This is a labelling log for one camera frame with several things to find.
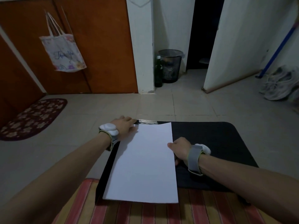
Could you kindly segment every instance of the tote bag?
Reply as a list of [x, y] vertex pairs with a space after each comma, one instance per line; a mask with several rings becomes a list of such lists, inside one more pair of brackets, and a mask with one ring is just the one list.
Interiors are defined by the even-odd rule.
[[[83, 57], [75, 43], [74, 36], [65, 34], [50, 13], [46, 12], [50, 36], [39, 37], [56, 71], [76, 72], [86, 68]], [[53, 36], [50, 24], [57, 30]]]

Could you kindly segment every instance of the dark doorway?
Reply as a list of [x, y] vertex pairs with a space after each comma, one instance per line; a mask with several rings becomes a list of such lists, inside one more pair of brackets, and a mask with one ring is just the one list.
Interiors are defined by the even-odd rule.
[[195, 0], [186, 70], [206, 69], [224, 0]]

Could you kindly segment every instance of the tile floor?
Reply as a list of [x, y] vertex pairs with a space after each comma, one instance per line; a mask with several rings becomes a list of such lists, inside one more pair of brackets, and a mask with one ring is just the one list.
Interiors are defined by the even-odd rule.
[[[0, 141], [0, 205], [59, 159], [93, 138], [98, 126], [120, 115], [157, 121], [226, 121], [240, 133], [261, 168], [299, 178], [299, 115], [286, 102], [267, 101], [260, 80], [250, 77], [211, 94], [203, 93], [206, 70], [189, 70], [156, 94], [51, 95], [68, 105], [40, 134]], [[109, 152], [88, 177], [100, 178]]]

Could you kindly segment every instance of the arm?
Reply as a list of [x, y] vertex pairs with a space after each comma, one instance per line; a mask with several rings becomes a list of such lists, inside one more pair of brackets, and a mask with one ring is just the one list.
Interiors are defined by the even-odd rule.
[[[111, 122], [119, 131], [118, 140], [135, 130], [135, 122], [123, 116]], [[110, 136], [100, 132], [94, 139], [68, 154], [2, 208], [0, 223], [51, 223], [110, 145]]]
[[[168, 147], [187, 160], [191, 144], [179, 138]], [[299, 223], [299, 181], [276, 172], [201, 154], [200, 171], [282, 223]]]

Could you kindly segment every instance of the yellow stripe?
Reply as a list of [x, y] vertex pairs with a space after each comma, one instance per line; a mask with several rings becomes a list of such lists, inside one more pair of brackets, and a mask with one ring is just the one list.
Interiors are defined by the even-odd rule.
[[142, 203], [133, 202], [130, 212], [129, 224], [141, 224]]
[[95, 207], [95, 190], [97, 184], [97, 182], [92, 182], [77, 224], [86, 224], [90, 222]]
[[213, 193], [211, 191], [203, 191], [202, 194], [210, 224], [221, 224]]
[[71, 207], [74, 203], [74, 200], [77, 196], [79, 188], [76, 190], [76, 192], [73, 194], [73, 196], [69, 199], [69, 201], [63, 206], [55, 224], [64, 224], [65, 223], [65, 221], [69, 215], [69, 212], [71, 210]]
[[178, 201], [180, 205], [181, 223], [194, 224], [189, 193], [187, 189], [178, 188]]
[[226, 193], [237, 224], [249, 224], [243, 205], [235, 193]]
[[104, 224], [115, 223], [118, 212], [119, 201], [110, 200], [104, 219]]
[[261, 216], [262, 216], [265, 224], [278, 224], [279, 223], [274, 218], [272, 218], [271, 216], [267, 215], [265, 212], [261, 211], [260, 209], [258, 209], [258, 211], [261, 214]]
[[167, 224], [167, 204], [155, 204], [155, 224]]

